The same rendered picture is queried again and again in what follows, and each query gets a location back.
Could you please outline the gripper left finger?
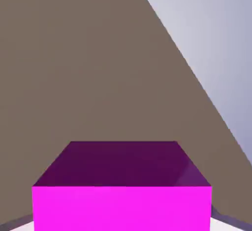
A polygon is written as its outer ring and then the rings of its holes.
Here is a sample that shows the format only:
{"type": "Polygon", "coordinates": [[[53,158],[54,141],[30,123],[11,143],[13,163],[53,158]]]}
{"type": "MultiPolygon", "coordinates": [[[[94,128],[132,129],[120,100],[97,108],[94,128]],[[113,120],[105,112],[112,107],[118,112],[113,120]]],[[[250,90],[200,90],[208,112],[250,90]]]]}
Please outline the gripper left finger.
{"type": "Polygon", "coordinates": [[[12,231],[16,228],[26,227],[33,221],[33,215],[25,215],[17,219],[10,220],[6,223],[0,224],[0,231],[12,231]]]}

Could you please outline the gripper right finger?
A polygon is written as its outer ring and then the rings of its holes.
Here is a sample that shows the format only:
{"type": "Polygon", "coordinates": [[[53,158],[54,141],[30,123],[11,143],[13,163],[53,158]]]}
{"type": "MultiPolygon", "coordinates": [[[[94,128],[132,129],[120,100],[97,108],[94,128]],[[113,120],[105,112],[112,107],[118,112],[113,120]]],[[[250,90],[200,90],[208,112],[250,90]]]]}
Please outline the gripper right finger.
{"type": "Polygon", "coordinates": [[[252,231],[252,224],[222,215],[212,205],[210,231],[252,231]]]}

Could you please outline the small magenta cube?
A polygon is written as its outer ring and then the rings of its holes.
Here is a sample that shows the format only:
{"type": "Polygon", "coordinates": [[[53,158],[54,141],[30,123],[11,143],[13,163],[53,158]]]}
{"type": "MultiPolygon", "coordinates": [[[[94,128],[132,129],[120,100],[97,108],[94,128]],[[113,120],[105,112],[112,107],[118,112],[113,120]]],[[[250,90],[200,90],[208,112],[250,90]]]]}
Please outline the small magenta cube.
{"type": "Polygon", "coordinates": [[[34,231],[210,231],[211,205],[176,141],[70,142],[32,186],[34,231]]]}

